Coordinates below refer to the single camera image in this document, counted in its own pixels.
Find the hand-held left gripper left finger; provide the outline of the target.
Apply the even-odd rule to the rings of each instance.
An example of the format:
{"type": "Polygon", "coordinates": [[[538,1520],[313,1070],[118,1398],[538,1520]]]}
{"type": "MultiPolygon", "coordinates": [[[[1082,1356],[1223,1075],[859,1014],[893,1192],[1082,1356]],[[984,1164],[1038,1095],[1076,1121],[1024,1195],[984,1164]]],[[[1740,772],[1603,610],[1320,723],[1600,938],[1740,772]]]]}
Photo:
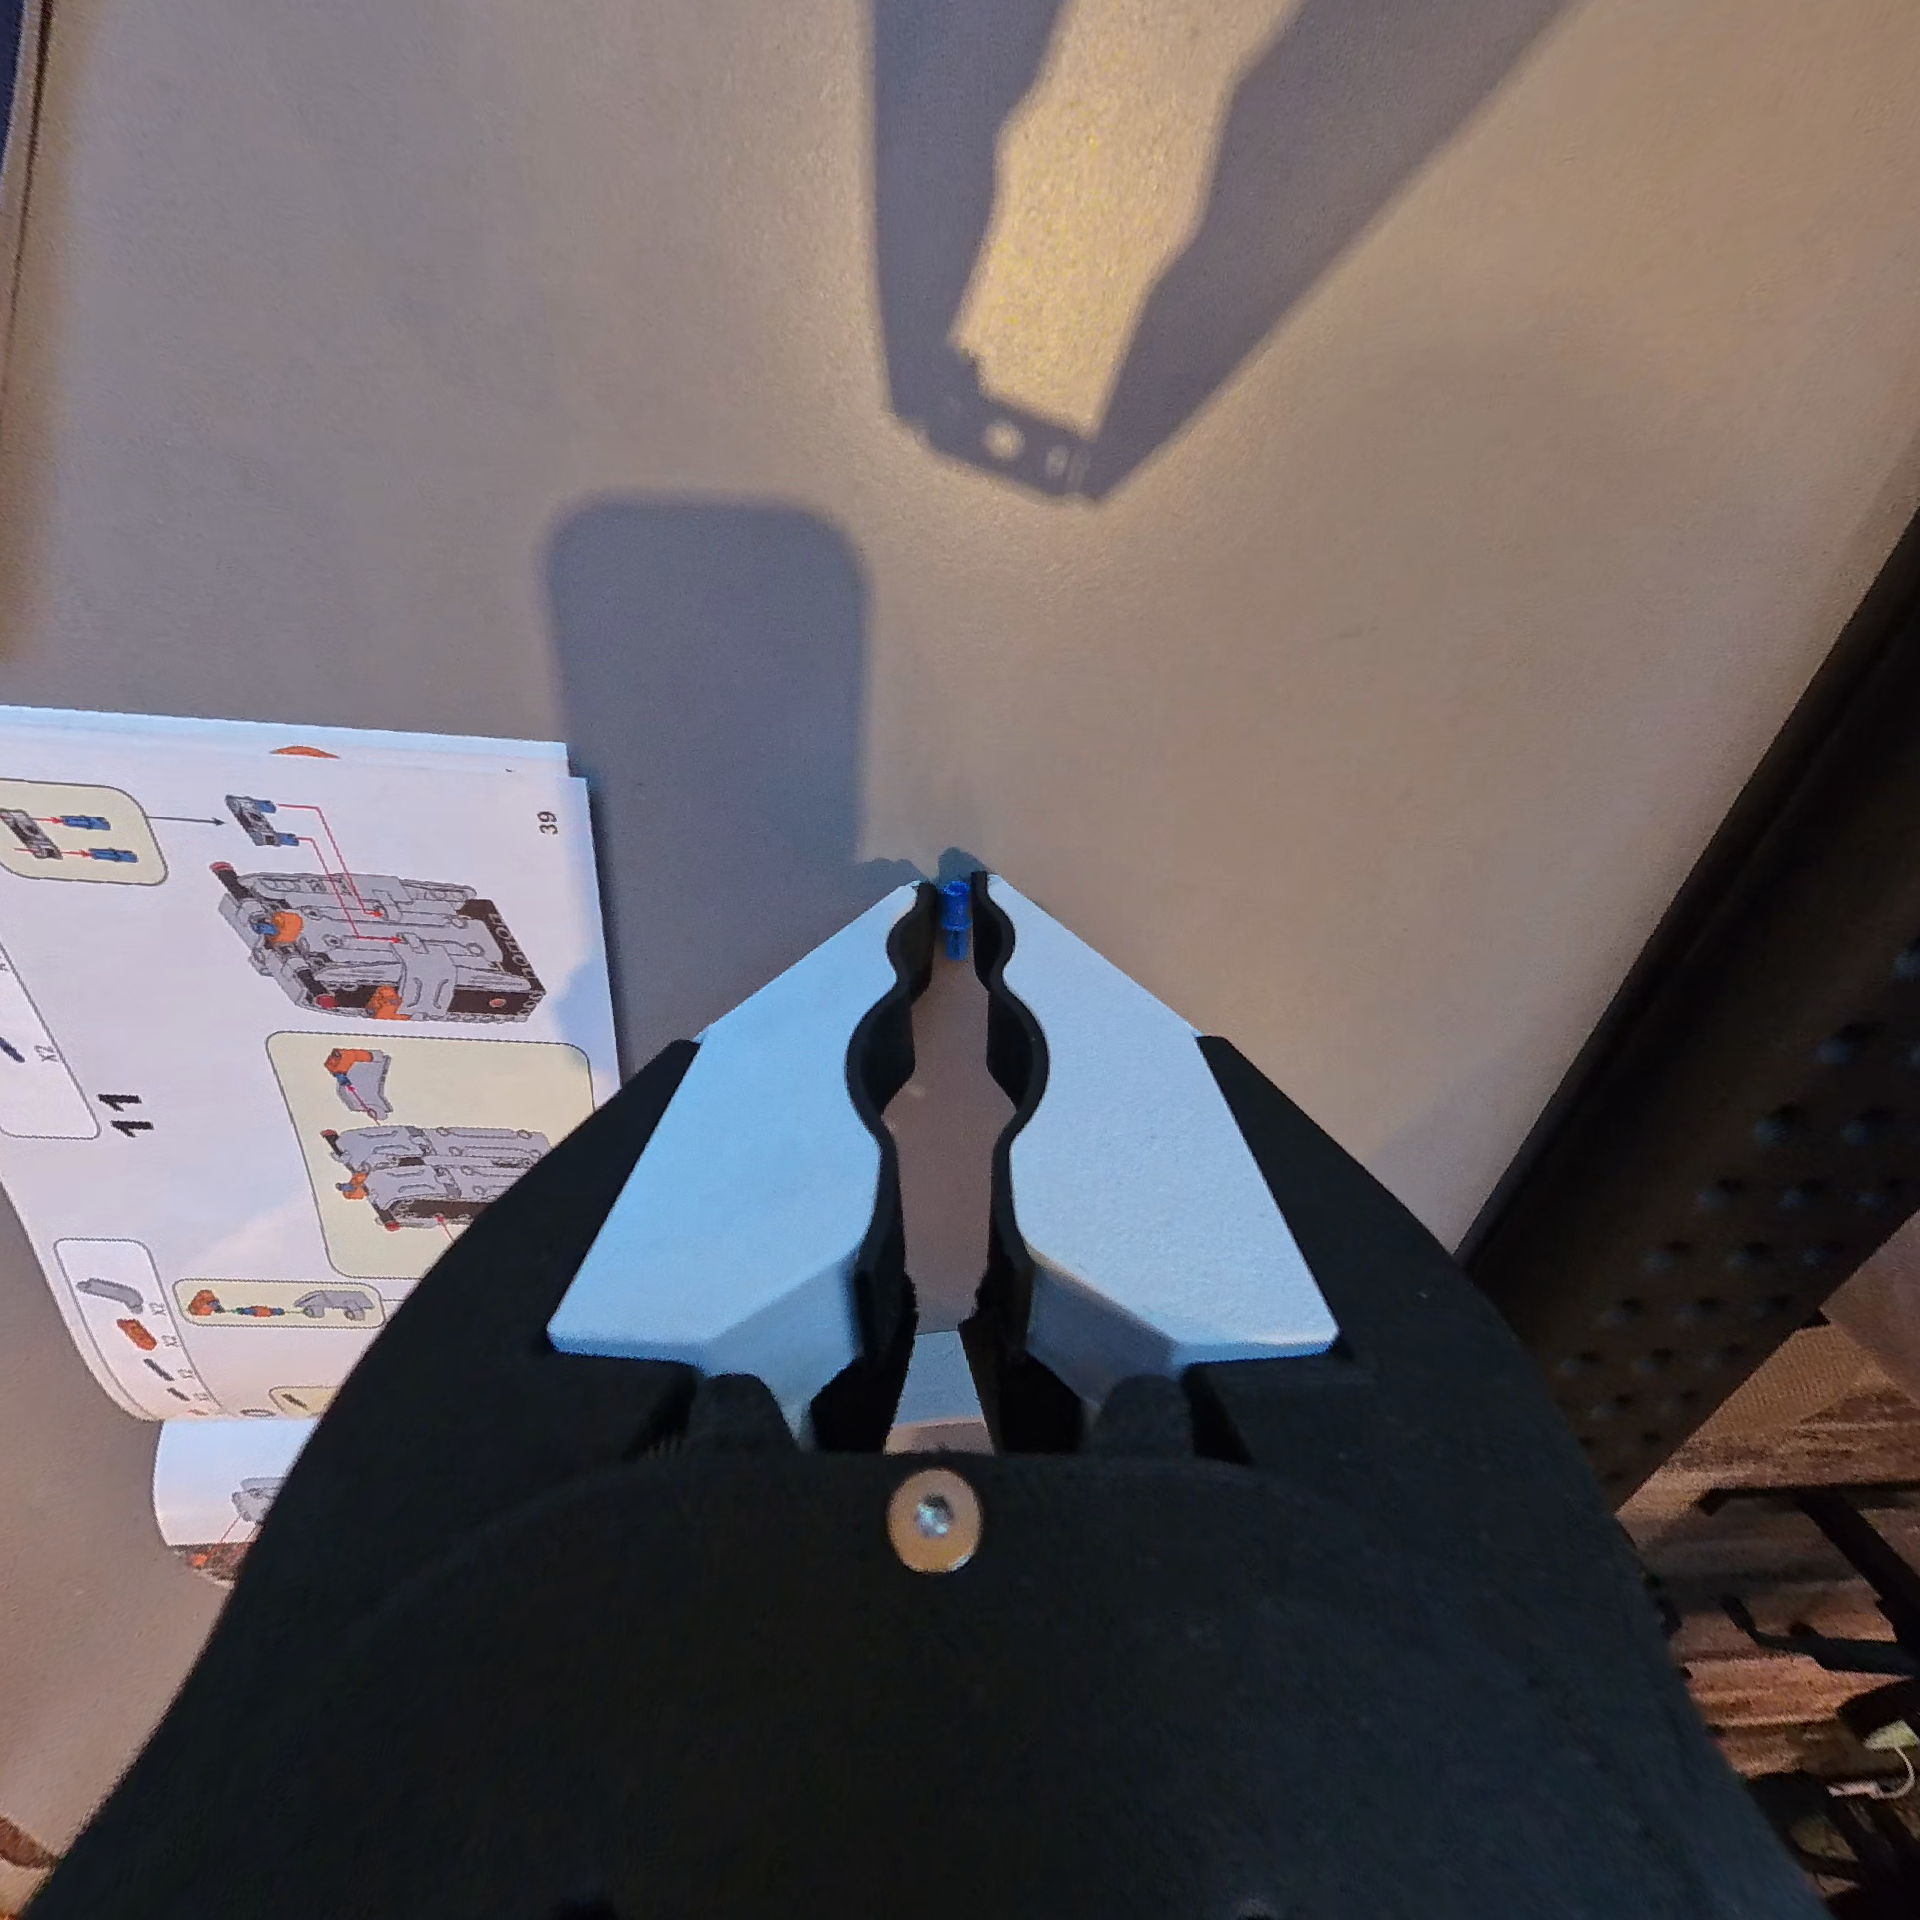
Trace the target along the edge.
{"type": "Polygon", "coordinates": [[[884,1105],[915,1069],[922,886],[710,1021],[544,1330],[750,1374],[798,1441],[876,1450],[916,1330],[884,1105]]]}

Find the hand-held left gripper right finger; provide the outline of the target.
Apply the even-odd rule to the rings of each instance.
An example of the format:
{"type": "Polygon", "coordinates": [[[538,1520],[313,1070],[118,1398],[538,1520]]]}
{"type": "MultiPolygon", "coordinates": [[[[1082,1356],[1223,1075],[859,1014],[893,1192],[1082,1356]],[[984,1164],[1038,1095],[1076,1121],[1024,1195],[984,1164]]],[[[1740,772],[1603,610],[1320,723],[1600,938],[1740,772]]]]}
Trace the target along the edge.
{"type": "Polygon", "coordinates": [[[1201,1030],[988,870],[972,963],[1013,1102],[967,1321],[997,1450],[1070,1454],[1133,1377],[1336,1352],[1201,1030]]]}

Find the black perforated chair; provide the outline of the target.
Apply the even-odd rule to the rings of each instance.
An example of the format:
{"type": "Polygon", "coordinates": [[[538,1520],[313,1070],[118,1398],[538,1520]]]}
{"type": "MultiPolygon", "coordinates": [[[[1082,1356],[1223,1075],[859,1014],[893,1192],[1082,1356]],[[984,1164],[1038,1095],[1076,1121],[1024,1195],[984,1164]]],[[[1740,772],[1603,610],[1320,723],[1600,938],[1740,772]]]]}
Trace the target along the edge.
{"type": "Polygon", "coordinates": [[[1916,1209],[1916,523],[1459,1241],[1606,1506],[1916,1209]]]}

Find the grey desk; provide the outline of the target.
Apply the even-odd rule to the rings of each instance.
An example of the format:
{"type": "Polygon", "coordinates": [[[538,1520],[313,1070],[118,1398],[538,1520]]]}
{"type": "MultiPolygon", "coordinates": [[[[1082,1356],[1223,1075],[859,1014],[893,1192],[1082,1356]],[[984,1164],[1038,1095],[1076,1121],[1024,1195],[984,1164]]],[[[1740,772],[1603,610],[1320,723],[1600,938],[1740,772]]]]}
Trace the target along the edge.
{"type": "Polygon", "coordinates": [[[1909,511],[1916,2],[15,2],[2,689],[552,738],[617,1087],[37,1915],[1822,1915],[1459,1241],[1909,511]],[[999,1454],[979,870],[1336,1316],[999,1454]],[[549,1318],[922,886],[876,1450],[549,1318]]]}

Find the open instruction booklet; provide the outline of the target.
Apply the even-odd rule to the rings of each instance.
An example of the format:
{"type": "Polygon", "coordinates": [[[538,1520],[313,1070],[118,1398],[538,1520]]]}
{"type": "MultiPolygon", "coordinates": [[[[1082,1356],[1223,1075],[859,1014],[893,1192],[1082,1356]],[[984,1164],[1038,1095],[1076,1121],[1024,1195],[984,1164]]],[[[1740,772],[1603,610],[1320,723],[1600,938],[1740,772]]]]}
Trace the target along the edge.
{"type": "Polygon", "coordinates": [[[2,1192],[186,1569],[617,1079],[562,743],[2,707],[2,1192]]]}

